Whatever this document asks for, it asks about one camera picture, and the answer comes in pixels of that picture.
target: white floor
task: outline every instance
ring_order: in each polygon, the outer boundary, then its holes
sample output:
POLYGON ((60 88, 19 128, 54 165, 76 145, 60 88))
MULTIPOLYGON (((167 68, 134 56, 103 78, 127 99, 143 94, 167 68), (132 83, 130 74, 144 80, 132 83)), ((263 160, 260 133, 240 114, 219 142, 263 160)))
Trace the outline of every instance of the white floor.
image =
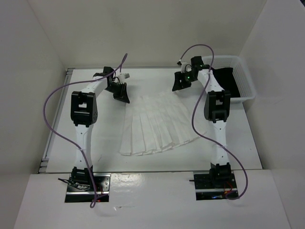
MULTIPOLYGON (((127 80, 127 92, 132 103, 133 98, 144 94, 155 94, 171 90, 174 82, 174 72, 177 68, 165 69, 124 69, 130 73, 127 80)), ((89 80, 101 69, 74 70, 71 82, 89 80)), ((70 86, 63 98, 63 108, 57 119, 56 130, 64 136, 75 140, 75 130, 70 118, 71 93, 80 91, 86 84, 70 86)), ((201 93, 203 86, 197 81, 191 88, 183 89, 178 95, 190 113, 201 93)), ((195 124, 208 131, 207 121, 203 116, 205 97, 200 103, 195 124)), ((99 118, 93 128, 91 142, 91 157, 95 172, 146 172, 146 171, 192 171, 208 170, 212 144, 204 139, 176 149, 146 156, 122 156, 119 153, 122 128, 124 123, 125 104, 115 101, 112 94, 103 91, 97 99, 99 118)), ((261 163, 254 144, 251 130, 242 104, 232 104, 227 123, 227 144, 243 163, 246 169, 261 169, 261 163)), ((52 136, 47 152, 49 163, 48 173, 70 173, 76 148, 57 136, 52 136)), ((231 159, 232 169, 240 169, 237 162, 231 159)))
MULTIPOLYGON (((239 200, 196 201, 192 172, 112 174, 110 200, 64 203, 68 174, 31 175, 15 229, 289 229, 269 170, 250 170, 239 200)), ((244 173, 235 171, 237 187, 244 173)))

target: white laundry basket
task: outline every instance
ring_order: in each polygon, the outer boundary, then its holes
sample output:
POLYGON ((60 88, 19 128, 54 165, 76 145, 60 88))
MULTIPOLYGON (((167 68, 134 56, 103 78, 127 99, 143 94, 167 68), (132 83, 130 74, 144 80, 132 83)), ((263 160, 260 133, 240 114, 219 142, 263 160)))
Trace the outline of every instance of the white laundry basket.
MULTIPOLYGON (((210 64, 212 56, 202 58, 204 64, 210 64)), ((236 81, 240 98, 231 98, 232 103, 254 99, 256 91, 246 63, 238 56, 214 56, 213 68, 233 68, 233 76, 236 81)))

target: purple cable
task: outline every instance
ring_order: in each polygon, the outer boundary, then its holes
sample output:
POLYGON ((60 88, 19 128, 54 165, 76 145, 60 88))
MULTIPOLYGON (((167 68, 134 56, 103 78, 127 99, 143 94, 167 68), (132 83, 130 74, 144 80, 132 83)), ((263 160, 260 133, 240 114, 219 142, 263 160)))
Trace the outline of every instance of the purple cable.
POLYGON ((104 76, 104 77, 101 77, 101 78, 99 78, 99 79, 97 79, 97 80, 78 81, 78 82, 68 83, 68 84, 65 84, 65 85, 63 85, 63 86, 60 86, 59 88, 56 88, 54 91, 52 91, 52 92, 48 95, 47 99, 45 100, 45 102, 44 102, 44 104, 43 104, 42 114, 43 114, 44 122, 46 123, 47 127, 48 127, 54 134, 56 134, 57 136, 59 136, 59 137, 65 139, 65 140, 67 140, 68 142, 70 142, 70 143, 72 143, 73 145, 75 145, 75 146, 81 151, 81 154, 82 154, 82 156, 84 157, 86 166, 87 166, 88 171, 89 171, 89 176, 90 176, 91 182, 94 184, 94 185, 93 185, 94 199, 92 200, 92 202, 91 202, 91 204, 90 204, 90 207, 91 207, 91 208, 94 208, 94 206, 95 206, 97 200, 98 200, 99 198, 105 196, 106 194, 105 194, 105 195, 100 195, 100 196, 98 196, 97 190, 96 190, 96 186, 95 186, 95 183, 94 183, 93 173, 91 172, 91 169, 90 169, 90 167, 89 167, 88 160, 87 160, 87 158, 86 158, 86 155, 85 155, 83 149, 82 149, 76 142, 73 142, 72 140, 68 139, 67 137, 65 137, 65 136, 61 135, 60 133, 58 133, 57 131, 55 131, 55 130, 52 128, 52 126, 48 123, 48 120, 47 120, 47 117, 46 117, 46 105, 47 105, 48 100, 51 98, 51 96, 52 96, 55 92, 57 92, 58 90, 60 90, 61 88, 64 88, 64 87, 67 87, 67 86, 70 86, 70 85, 74 85, 74 84, 78 84, 78 83, 92 83, 92 82, 95 82, 95 81, 98 81, 98 80, 102 80, 102 79, 105 79, 105 78, 109 77, 111 74, 115 73, 119 68, 122 67, 122 65, 124 64, 124 62, 125 62, 125 60, 126 60, 126 58, 127 58, 127 55, 128 55, 127 53, 124 55, 121 64, 120 64, 112 73, 109 73, 108 75, 106 75, 106 76, 104 76))
POLYGON ((200 134, 200 133, 196 130, 195 125, 194 125, 195 113, 196 113, 198 104, 199 104, 199 102, 200 102, 200 100, 201 100, 201 98, 202 98, 202 96, 203 96, 203 94, 204 94, 204 92, 205 92, 205 90, 206 90, 206 88, 207 88, 207 86, 208 86, 208 83, 209 83, 209 81, 210 81, 210 78, 211 78, 211 76, 210 76, 210 71, 211 71, 211 68, 212 68, 212 64, 213 64, 213 62, 214 62, 214 51, 213 51, 213 49, 212 49, 209 45, 206 45, 206 44, 195 44, 195 45, 192 45, 191 47, 189 47, 189 48, 182 54, 180 60, 183 58, 183 56, 186 54, 187 51, 189 51, 192 47, 195 47, 195 46, 205 46, 205 47, 209 48, 209 49, 211 50, 211 52, 212 52, 212 61, 211 61, 210 68, 209 68, 209 78, 208 78, 208 81, 206 82, 206 84, 205 84, 205 86, 204 86, 204 88, 203 88, 203 91, 201 92, 201 94, 200 94, 200 96, 199 96, 199 98, 198 98, 198 101, 197 101, 197 103, 196 103, 196 105, 195 105, 195 108, 194 108, 194 111, 193 111, 193 114, 192 114, 192 128, 193 128, 193 130, 195 131, 195 133, 196 133, 197 135, 199 135, 200 137, 203 137, 203 138, 206 139, 206 140, 209 140, 209 141, 211 141, 211 142, 214 142, 215 144, 217 144, 217 145, 219 145, 221 148, 223 148, 228 154, 230 154, 230 155, 238 162, 238 164, 239 164, 240 167, 242 168, 242 170, 243 170, 243 172, 244 172, 244 176, 245 176, 245 178, 246 178, 246 185, 245 185, 245 187, 244 187, 243 192, 242 192, 238 197, 235 197, 235 198, 228 198, 227 196, 228 196, 230 193, 228 193, 228 194, 225 195, 225 197, 226 197, 227 199, 229 199, 229 200, 239 199, 240 197, 242 197, 242 196, 245 194, 245 192, 246 192, 247 189, 248 189, 248 175, 247 175, 247 172, 246 172, 246 170, 245 170, 243 164, 240 162, 240 160, 239 160, 233 153, 231 153, 231 152, 230 152, 227 148, 225 148, 222 144, 220 144, 219 142, 215 141, 214 139, 211 139, 211 138, 209 138, 209 137, 205 137, 205 136, 203 136, 202 134, 200 134))

